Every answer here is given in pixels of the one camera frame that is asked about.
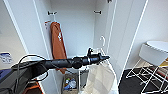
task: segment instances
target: white cloth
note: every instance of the white cloth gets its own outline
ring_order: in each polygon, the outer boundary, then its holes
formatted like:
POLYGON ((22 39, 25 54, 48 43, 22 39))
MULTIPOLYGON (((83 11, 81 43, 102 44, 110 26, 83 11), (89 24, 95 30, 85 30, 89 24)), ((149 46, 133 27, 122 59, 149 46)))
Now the white cloth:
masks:
POLYGON ((108 61, 89 67, 86 86, 82 94, 118 94, 116 75, 108 61))

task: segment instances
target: black cord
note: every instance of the black cord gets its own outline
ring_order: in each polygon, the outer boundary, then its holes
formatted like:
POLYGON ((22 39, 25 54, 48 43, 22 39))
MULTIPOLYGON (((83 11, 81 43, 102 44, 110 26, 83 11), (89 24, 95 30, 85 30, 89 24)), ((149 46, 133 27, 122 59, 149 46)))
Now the black cord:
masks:
POLYGON ((40 79, 40 80, 31 80, 31 81, 36 81, 36 82, 43 81, 44 79, 46 79, 48 77, 47 68, 43 64, 41 64, 41 66, 46 70, 46 73, 47 73, 46 76, 44 78, 40 79))
POLYGON ((87 66, 86 66, 85 70, 80 72, 80 75, 84 74, 86 72, 86 69, 87 69, 87 66))
POLYGON ((14 86, 14 93, 16 93, 16 91, 18 89, 18 85, 19 85, 20 63, 22 62, 23 59, 25 59, 26 57, 30 57, 30 56, 36 56, 36 57, 39 57, 41 59, 46 60, 44 57, 41 57, 41 56, 38 56, 38 55, 26 55, 19 60, 19 63, 18 63, 18 66, 17 66, 17 79, 16 79, 16 83, 15 83, 15 86, 14 86))

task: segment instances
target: orange object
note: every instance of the orange object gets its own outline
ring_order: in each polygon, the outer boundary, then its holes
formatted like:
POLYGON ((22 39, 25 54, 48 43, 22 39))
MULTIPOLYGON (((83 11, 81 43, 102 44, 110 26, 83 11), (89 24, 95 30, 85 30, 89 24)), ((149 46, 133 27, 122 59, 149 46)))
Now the orange object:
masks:
MULTIPOLYGON (((51 23, 52 37, 52 55, 54 59, 67 59, 64 47, 63 37, 60 29, 60 24, 57 22, 51 23)), ((62 74, 65 74, 66 68, 59 69, 62 74)))
POLYGON ((39 88, 39 90, 42 92, 39 83, 38 83, 38 82, 35 82, 35 85, 34 85, 34 86, 27 87, 27 88, 24 90, 24 92, 23 92, 22 94, 26 94, 29 90, 35 89, 35 88, 39 88))

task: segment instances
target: wall hook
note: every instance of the wall hook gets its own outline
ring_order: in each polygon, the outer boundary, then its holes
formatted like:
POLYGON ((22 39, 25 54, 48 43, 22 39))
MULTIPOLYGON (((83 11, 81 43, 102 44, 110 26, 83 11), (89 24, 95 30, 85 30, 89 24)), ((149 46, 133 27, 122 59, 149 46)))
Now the wall hook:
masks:
POLYGON ((105 39, 104 36, 101 36, 101 37, 100 37, 100 40, 102 40, 102 39, 103 39, 103 45, 102 45, 102 47, 104 47, 104 45, 105 45, 105 43, 106 43, 106 39, 105 39))
POLYGON ((99 13, 99 14, 101 14, 101 11, 94 11, 94 13, 99 13))
POLYGON ((112 2, 112 0, 107 0, 108 3, 112 2))
POLYGON ((54 14, 56 14, 56 13, 57 13, 57 12, 49 12, 49 11, 48 11, 48 15, 51 15, 51 14, 54 15, 54 14))

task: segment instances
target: closet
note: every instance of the closet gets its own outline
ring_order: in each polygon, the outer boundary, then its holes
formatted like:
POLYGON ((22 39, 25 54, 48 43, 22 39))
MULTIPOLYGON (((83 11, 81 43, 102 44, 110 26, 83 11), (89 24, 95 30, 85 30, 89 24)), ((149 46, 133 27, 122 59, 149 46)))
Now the closet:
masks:
MULTIPOLYGON (((146 0, 4 0, 4 4, 23 52, 52 59, 50 24, 56 21, 68 58, 85 56, 89 47, 103 48, 119 83, 146 0)), ((42 89, 46 94, 59 94, 62 78, 58 71, 50 70, 40 83, 42 89)))

